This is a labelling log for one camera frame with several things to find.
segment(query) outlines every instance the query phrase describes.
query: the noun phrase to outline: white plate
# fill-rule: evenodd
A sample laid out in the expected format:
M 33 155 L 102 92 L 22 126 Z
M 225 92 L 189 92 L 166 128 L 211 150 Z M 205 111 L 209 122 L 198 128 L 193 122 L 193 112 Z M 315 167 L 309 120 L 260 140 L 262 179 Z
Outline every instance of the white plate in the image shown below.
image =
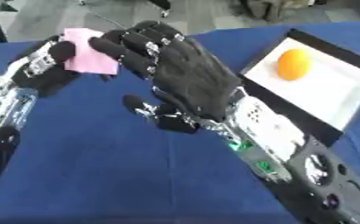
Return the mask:
M 312 60 L 307 75 L 293 81 L 277 76 L 278 58 L 290 49 L 304 49 Z M 360 107 L 360 68 L 293 38 L 283 40 L 245 76 L 338 130 Z

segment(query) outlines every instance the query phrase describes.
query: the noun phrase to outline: circular hole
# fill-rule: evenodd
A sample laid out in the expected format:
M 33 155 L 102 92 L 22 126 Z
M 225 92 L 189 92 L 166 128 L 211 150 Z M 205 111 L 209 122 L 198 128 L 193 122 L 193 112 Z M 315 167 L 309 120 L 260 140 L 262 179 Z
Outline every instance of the circular hole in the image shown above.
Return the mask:
M 312 154 L 305 159 L 305 171 L 310 182 L 318 186 L 329 184 L 332 169 L 328 160 L 321 155 Z
M 340 201 L 336 195 L 331 193 L 327 198 L 322 202 L 321 207 L 329 210 L 329 209 L 337 209 L 339 207 Z
M 339 171 L 340 174 L 342 175 L 346 175 L 347 174 L 347 168 L 346 166 L 344 166 L 343 164 L 339 164 L 337 166 L 337 170 Z

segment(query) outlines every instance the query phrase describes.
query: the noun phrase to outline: white plastic part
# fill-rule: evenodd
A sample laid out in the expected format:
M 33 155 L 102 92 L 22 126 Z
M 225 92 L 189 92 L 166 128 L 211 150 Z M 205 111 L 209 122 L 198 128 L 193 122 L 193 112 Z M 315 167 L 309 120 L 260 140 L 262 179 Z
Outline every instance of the white plastic part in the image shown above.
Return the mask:
M 283 162 L 289 160 L 297 147 L 305 143 L 302 131 L 258 98 L 247 96 L 239 101 L 235 119 L 238 126 L 261 148 Z

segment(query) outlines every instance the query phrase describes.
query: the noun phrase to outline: robotic arm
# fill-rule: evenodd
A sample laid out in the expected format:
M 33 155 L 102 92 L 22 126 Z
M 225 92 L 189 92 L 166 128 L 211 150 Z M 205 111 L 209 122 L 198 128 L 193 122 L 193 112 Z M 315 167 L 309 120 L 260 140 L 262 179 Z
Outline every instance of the robotic arm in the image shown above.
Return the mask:
M 163 130 L 214 131 L 300 222 L 360 223 L 360 178 L 312 135 L 276 114 L 195 40 L 155 21 L 90 44 L 149 81 L 162 101 L 124 106 Z
M 195 40 L 147 21 L 89 43 L 149 81 L 162 101 L 153 106 L 126 95 L 132 113 L 164 130 L 214 131 L 303 223 L 360 223 L 360 178 L 317 139 L 248 95 L 241 79 Z M 77 78 L 62 65 L 74 55 L 72 43 L 54 36 L 0 75 L 0 171 L 35 101 Z
M 62 66 L 74 55 L 72 43 L 54 36 L 17 56 L 0 75 L 0 172 L 18 147 L 19 131 L 37 99 L 77 78 Z

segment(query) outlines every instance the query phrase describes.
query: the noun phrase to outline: blue tablecloth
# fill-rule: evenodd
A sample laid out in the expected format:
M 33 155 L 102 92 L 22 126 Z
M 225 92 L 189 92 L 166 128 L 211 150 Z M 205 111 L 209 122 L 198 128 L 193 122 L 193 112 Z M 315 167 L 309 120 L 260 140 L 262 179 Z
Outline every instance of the blue tablecloth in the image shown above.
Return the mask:
M 196 38 L 239 72 L 289 28 Z M 360 22 L 298 28 L 360 54 Z M 0 73 L 28 45 L 0 44 Z M 0 220 L 296 223 L 218 136 L 155 129 L 122 107 L 124 94 L 156 101 L 146 83 L 123 70 L 106 83 L 85 75 L 38 102 L 0 178 Z M 360 174 L 360 113 L 334 150 Z

